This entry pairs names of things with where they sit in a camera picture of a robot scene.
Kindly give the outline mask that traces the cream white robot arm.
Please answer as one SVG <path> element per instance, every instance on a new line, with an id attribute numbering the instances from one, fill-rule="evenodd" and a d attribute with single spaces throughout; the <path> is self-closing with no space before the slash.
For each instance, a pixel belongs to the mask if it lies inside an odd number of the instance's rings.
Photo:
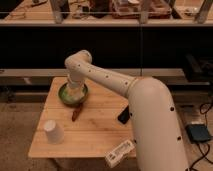
<path id="1" fill-rule="evenodd" d="M 189 171 L 178 114 L 163 82 L 94 66 L 86 50 L 67 57 L 65 66 L 70 87 L 90 79 L 128 100 L 140 171 Z"/>

